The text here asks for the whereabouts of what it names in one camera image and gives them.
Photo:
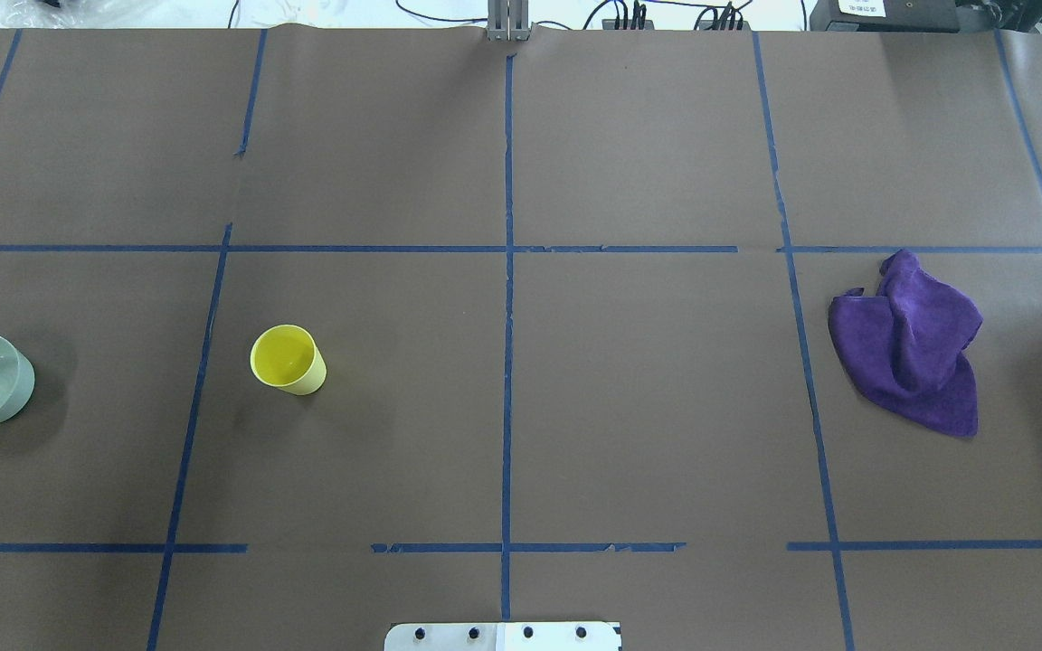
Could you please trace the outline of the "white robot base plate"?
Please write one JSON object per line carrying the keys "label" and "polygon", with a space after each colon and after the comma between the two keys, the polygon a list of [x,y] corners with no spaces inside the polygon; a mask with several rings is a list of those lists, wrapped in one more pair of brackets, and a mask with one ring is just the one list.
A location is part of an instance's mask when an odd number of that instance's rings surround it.
{"label": "white robot base plate", "polygon": [[621,650],[619,623],[604,621],[402,623],[384,650]]}

